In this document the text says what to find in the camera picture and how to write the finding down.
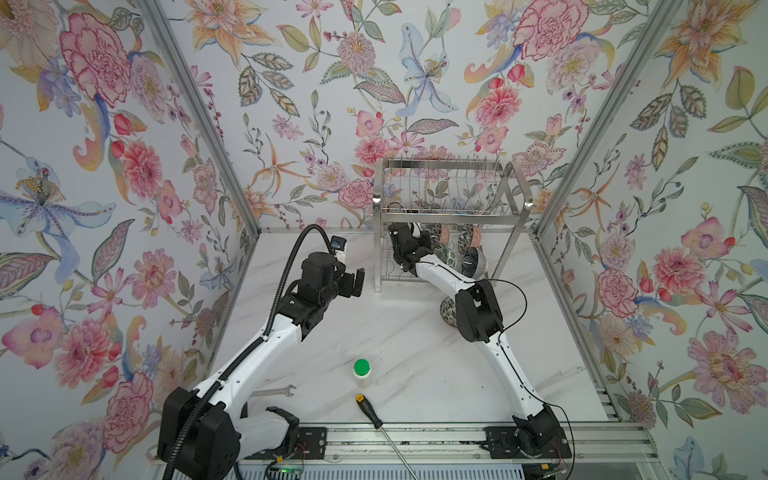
white marble table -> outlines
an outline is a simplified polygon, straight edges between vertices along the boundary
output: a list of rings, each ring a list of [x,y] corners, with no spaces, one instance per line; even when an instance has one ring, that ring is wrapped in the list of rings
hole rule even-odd
[[[484,236],[489,258],[498,256],[505,236]],[[294,233],[266,233],[259,239],[245,284],[214,362],[217,369],[263,325]],[[505,394],[478,347],[445,324],[439,305],[445,296],[424,283],[384,282],[373,291],[373,238],[350,233],[346,265],[366,269],[360,298],[337,297],[324,320],[278,367],[261,388],[297,388],[292,397],[252,399],[250,411],[279,406],[302,422],[364,422],[355,404],[353,379],[358,358],[371,362],[373,384],[364,393],[385,422],[502,422],[510,419]],[[300,277],[301,260],[320,251],[320,235],[305,240],[289,281]],[[539,394],[563,406],[572,422],[605,421],[562,313],[538,263],[530,240],[521,235],[505,272],[528,297],[525,318],[507,334],[512,348]],[[505,324],[522,312],[521,294],[498,283],[496,295]]]

floral wallpaper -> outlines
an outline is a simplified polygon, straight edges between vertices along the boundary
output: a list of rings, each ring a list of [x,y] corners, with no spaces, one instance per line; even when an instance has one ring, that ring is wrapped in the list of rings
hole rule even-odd
[[[138,478],[254,242],[130,0],[0,0],[0,84],[0,477]]]
[[[187,61],[212,75],[200,77],[210,115],[268,230],[370,227],[372,177],[384,157],[514,159],[540,214],[653,6],[163,3]],[[421,176],[435,184],[424,195],[439,198],[448,171]],[[394,186],[385,189],[389,202],[399,201]],[[483,187],[469,197],[486,195]]]
[[[690,0],[545,235],[670,477],[768,476],[768,5]]]

black and yellow screwdriver handle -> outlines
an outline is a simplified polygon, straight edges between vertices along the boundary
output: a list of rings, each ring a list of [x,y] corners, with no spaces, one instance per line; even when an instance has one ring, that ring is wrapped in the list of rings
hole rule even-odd
[[[371,402],[368,401],[366,396],[361,393],[355,398],[355,400],[357,400],[358,407],[360,407],[362,412],[366,414],[366,417],[368,417],[370,421],[373,422],[374,429],[377,429],[383,425],[384,422],[382,422],[379,417],[376,416],[376,412],[373,410],[373,406],[371,405]]]

metal wrench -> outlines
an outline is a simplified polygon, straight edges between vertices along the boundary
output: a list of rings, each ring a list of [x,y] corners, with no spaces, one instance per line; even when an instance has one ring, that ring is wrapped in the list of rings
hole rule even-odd
[[[288,385],[284,389],[271,389],[271,390],[257,390],[256,392],[253,392],[250,394],[250,396],[267,396],[267,395],[279,395],[280,393],[284,394],[285,396],[293,396],[293,394],[290,392],[291,389],[295,389],[296,386],[294,385]]]

dish rack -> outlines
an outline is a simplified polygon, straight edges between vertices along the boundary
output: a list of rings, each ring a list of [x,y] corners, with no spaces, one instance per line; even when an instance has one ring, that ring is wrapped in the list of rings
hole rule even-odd
[[[509,186],[511,179],[517,183],[514,188]],[[480,231],[506,227],[503,231],[509,231],[509,238],[492,276],[498,278],[533,208],[531,187],[520,166],[513,161],[502,165],[498,158],[385,158],[377,162],[374,180],[376,292],[383,280],[420,281],[394,261],[389,223],[440,223],[453,232],[463,225],[476,225]],[[519,194],[520,207],[515,203]]]

